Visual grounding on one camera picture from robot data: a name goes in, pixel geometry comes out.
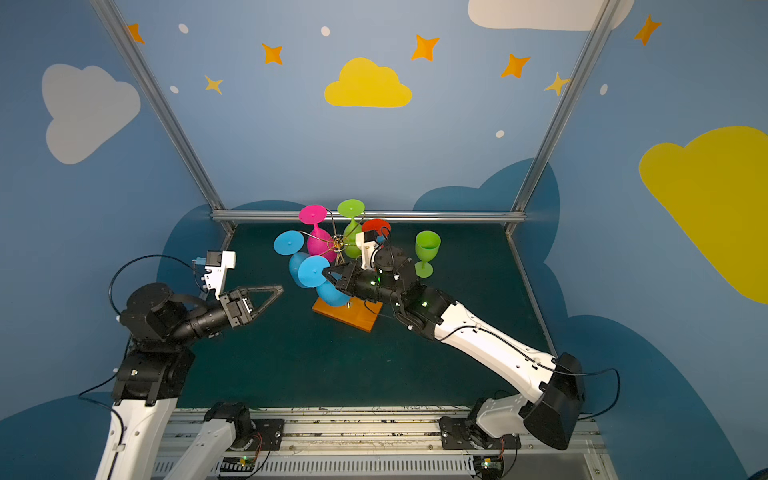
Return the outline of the blue wine glass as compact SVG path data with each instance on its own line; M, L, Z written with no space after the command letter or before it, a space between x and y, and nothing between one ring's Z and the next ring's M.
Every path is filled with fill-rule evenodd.
M351 297L337 290L324 276L323 271L330 266L322 256L309 256L303 260L297 271L299 282L307 288L314 288L319 298L331 307L347 305Z
M297 230L289 230L278 235L273 243L275 252L289 258L289 273L300 288L307 288L299 279L299 268L309 258L309 254L303 251L305 236Z

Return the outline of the pink wine glass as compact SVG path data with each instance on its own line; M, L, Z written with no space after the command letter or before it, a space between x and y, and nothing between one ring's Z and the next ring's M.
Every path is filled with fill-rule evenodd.
M337 258L334 241L331 234L320 227L327 216L328 210L321 205L309 205L299 212L299 220L305 225L312 226L306 240L309 255L321 256L333 264Z

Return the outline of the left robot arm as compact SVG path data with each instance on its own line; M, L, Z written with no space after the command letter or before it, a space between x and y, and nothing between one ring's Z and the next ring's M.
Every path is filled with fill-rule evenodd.
M99 479L149 479L163 434L195 360L192 344L250 324L283 293L280 285L225 291L236 265L233 251L210 251L203 259L207 301L174 292L160 282L134 291L117 314L130 332L124 357L110 382L114 388L110 430L96 473ZM170 479L205 479L232 463L228 451L259 473L281 447L284 421L256 420L241 403L219 402L204 415L201 430L173 465Z

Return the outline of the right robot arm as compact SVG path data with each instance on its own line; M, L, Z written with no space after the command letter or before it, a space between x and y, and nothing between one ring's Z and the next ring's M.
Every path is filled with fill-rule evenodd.
M402 249L379 246L368 257L326 266L323 277L340 293L392 307L396 320L420 336L451 346L508 382L515 394L479 400L461 426L487 448L507 435L528 433L565 450L580 421L588 372L563 353L555 357L513 339L449 294L424 284Z

